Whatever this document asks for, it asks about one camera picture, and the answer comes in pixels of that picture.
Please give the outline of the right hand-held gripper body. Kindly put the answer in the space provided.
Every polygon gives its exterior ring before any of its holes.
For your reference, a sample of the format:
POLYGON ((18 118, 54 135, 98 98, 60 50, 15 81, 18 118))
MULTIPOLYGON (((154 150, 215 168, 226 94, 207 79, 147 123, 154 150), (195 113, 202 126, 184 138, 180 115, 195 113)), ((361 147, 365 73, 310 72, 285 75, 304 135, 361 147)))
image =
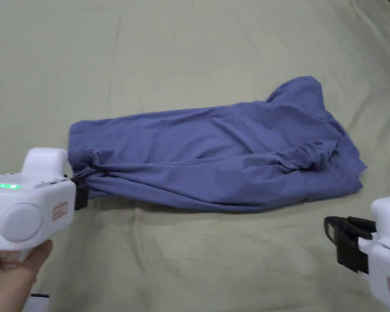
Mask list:
POLYGON ((336 244, 337 263, 362 276, 372 295, 390 305, 390 197, 371 205, 375 216, 375 233, 353 233, 344 228, 347 237, 336 244))

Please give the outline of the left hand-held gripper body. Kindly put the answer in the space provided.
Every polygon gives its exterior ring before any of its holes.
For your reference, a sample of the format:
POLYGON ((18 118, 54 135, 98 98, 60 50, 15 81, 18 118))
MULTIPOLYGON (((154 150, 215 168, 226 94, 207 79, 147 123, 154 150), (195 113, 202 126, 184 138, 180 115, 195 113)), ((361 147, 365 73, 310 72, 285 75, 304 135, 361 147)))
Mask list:
POLYGON ((31 149, 19 173, 0 174, 0 261, 24 261, 88 204, 89 189, 64 174, 67 152, 31 149))

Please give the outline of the person's left hand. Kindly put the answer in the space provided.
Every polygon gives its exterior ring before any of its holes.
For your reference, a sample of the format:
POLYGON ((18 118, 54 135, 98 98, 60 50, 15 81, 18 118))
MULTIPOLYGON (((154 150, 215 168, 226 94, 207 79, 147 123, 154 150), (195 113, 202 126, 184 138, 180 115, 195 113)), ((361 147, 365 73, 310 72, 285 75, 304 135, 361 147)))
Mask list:
POLYGON ((3 269, 0 262, 0 312, 20 312, 30 296, 39 271, 49 258, 53 241, 47 240, 31 252, 23 262, 3 269))

